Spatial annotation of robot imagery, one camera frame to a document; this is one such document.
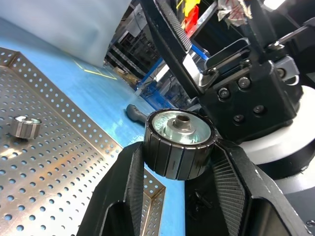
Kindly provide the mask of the red plastic bin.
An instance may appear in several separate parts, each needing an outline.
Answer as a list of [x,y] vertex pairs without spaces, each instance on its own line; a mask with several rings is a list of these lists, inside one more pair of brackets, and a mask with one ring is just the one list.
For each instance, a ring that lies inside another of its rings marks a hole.
[[198,22],[199,8],[195,5],[189,12],[185,11],[185,32],[190,34]]

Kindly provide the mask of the small black plastic object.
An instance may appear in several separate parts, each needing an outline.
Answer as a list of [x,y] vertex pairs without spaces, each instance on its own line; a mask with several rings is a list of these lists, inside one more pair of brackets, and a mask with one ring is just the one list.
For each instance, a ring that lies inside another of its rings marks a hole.
[[142,113],[135,105],[129,104],[126,107],[126,115],[131,121],[145,124],[148,115]]

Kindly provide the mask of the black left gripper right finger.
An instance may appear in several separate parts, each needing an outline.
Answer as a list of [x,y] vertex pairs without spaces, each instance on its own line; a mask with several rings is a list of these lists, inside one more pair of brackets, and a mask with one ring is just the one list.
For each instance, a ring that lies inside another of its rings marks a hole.
[[241,147],[218,139],[211,167],[230,236],[313,236],[276,183]]

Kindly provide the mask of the crumpled white paper scrap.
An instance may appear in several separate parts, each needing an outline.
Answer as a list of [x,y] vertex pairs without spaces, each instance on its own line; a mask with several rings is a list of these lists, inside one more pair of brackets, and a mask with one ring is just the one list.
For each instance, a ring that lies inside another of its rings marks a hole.
[[228,26],[239,27],[252,19],[252,11],[247,6],[245,0],[217,0],[218,2],[218,20],[224,20]]

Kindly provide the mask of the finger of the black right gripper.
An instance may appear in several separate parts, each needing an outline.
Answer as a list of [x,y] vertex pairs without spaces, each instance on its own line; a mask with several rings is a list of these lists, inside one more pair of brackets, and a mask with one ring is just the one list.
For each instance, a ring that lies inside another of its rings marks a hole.
[[245,0],[247,25],[245,35],[251,42],[255,59],[259,64],[267,60],[266,48],[275,41],[275,31],[260,0]]
[[214,36],[211,36],[209,32],[203,32],[201,41],[212,53],[205,62],[205,68],[206,70],[213,69],[214,72],[200,72],[189,55],[192,42],[167,1],[141,0],[141,6],[155,46],[188,96],[202,96],[209,88],[221,93],[232,80],[235,80],[240,91],[250,91],[252,86],[250,78],[240,76],[238,72],[221,82],[218,81],[221,76],[220,70],[233,60],[240,59],[248,51],[250,43],[246,38],[240,38],[223,48],[222,43],[218,45],[213,43]]

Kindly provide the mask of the perforated metal tray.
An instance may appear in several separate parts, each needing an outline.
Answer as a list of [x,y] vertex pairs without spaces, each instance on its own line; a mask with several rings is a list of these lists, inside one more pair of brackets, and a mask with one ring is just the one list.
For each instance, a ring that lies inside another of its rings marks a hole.
[[[12,136],[15,116],[42,121]],[[78,236],[122,147],[20,52],[0,47],[0,236]]]

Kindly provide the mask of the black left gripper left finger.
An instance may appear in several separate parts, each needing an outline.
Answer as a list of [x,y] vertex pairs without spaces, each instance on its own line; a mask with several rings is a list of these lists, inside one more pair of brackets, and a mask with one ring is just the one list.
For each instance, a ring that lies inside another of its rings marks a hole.
[[78,236],[139,236],[144,188],[143,143],[119,153],[96,186]]

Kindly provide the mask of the yellow tape floor mark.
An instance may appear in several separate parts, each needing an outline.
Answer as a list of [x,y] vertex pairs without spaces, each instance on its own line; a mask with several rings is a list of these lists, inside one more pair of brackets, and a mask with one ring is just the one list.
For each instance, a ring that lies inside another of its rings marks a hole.
[[117,77],[106,67],[98,68],[86,63],[83,63],[81,61],[73,60],[73,62],[84,72],[90,73],[93,75],[101,76],[104,78],[117,80]]

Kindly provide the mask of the dark metal shelving rack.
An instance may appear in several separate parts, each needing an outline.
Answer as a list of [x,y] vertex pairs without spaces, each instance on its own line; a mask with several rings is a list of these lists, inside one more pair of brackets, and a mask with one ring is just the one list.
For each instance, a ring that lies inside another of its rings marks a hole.
[[110,42],[105,61],[153,108],[173,106],[166,97],[172,75],[155,47],[139,0],[131,0]]

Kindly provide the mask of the pale plastic sheet curtain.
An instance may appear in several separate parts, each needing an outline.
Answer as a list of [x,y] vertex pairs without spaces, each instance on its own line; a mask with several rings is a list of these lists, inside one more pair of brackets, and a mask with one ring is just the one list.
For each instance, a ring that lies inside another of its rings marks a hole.
[[0,18],[89,64],[102,66],[131,0],[0,0]]

